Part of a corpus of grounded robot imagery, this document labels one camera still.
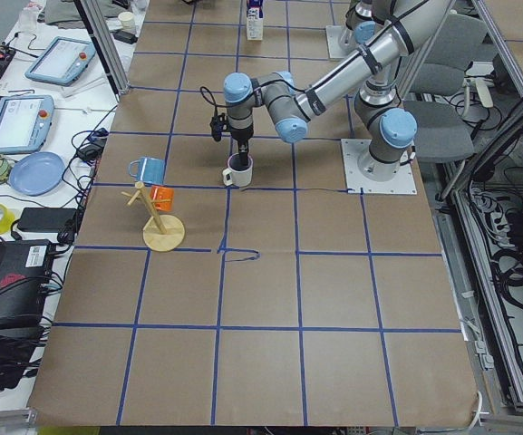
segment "chair seat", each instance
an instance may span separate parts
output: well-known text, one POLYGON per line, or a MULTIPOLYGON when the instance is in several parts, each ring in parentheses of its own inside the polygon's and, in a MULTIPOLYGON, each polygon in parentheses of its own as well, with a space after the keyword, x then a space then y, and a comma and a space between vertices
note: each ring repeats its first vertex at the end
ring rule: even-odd
POLYGON ((418 123, 414 145, 419 161, 448 163, 474 154, 469 131, 452 106, 428 101, 404 101, 403 104, 418 123))

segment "blue mug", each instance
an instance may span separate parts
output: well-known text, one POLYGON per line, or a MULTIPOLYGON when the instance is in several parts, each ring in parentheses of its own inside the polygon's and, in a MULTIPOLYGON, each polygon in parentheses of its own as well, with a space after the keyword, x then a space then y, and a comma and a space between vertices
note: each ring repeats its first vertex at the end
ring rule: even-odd
POLYGON ((154 157, 140 157, 138 160, 131 161, 131 164, 128 165, 128 174, 147 186, 153 184, 162 186, 162 183, 164 183, 164 160, 154 157), (132 173, 134 166, 136 166, 136 172, 132 173))

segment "gray cloth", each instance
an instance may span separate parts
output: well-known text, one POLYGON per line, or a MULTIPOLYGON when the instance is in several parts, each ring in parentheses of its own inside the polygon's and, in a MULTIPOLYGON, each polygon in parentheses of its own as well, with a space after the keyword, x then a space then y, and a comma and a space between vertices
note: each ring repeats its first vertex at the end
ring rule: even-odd
MULTIPOLYGON (((113 5, 112 0, 98 0, 98 6, 102 15, 106 18, 118 16, 121 12, 126 11, 123 7, 113 5)), ((46 24, 59 25, 60 23, 81 22, 82 20, 75 4, 64 0, 47 0, 44 16, 46 24)))

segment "chair backrest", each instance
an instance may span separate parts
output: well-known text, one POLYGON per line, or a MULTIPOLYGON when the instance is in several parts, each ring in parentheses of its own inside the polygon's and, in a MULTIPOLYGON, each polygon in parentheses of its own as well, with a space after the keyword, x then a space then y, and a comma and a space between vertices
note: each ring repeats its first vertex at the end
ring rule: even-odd
POLYGON ((464 73, 487 35, 478 18, 449 13, 411 92, 452 95, 459 91, 464 73))

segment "round wooden base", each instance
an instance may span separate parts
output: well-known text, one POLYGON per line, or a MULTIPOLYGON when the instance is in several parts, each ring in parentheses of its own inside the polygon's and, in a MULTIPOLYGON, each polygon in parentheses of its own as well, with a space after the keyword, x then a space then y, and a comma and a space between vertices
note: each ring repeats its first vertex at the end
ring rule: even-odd
POLYGON ((142 229, 142 238, 147 247, 153 251, 168 252, 180 245, 185 238, 185 226, 177 217, 160 215, 160 221, 167 229, 167 234, 161 234, 152 217, 142 229))

